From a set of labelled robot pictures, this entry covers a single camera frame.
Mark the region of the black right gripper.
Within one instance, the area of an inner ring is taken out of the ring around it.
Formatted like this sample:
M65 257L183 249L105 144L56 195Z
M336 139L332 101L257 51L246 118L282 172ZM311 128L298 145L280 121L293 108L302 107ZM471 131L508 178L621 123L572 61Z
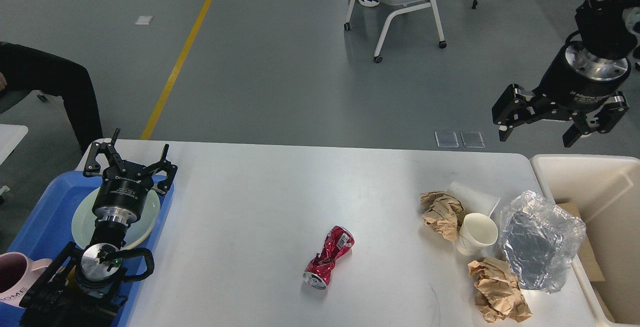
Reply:
M573 122L562 136L566 148L583 136L610 133L629 110L624 93L616 92L629 75L628 58L600 58L582 42L570 42L560 49L534 91L509 84L498 97L491 114L499 140L505 142L515 128L541 120ZM593 117L583 113L600 106Z

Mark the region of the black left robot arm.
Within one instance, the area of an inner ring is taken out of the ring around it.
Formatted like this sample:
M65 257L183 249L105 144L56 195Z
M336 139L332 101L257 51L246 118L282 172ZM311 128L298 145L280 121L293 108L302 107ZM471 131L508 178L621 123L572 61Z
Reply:
M101 180L89 240L68 242L26 291L21 327L109 327L129 299L121 286L153 274L153 252L127 247L127 235L146 216L148 199L170 191L178 166L168 158L169 144L151 165L121 158L119 133L87 152L83 177Z

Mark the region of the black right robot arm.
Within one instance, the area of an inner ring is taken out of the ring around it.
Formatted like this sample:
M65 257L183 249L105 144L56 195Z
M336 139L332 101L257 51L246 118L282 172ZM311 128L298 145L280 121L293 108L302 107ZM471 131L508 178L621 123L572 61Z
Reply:
M585 0L576 9L577 30L570 34L537 88L510 84L491 109L499 140L515 128L540 120L569 121L562 136L571 147L581 137L606 134L629 110L620 86L631 74L628 55L637 47L628 26L629 10L639 0Z

